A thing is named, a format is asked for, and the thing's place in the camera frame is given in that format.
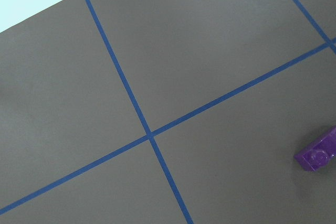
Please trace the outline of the purple curved toy block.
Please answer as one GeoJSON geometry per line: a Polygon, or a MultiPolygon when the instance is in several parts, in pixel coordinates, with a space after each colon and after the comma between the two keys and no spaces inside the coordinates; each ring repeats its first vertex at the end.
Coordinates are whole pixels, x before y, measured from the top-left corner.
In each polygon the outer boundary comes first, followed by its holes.
{"type": "Polygon", "coordinates": [[[294,155],[294,159],[306,171],[314,172],[325,167],[335,157],[335,126],[328,129],[304,149],[294,155]]]}

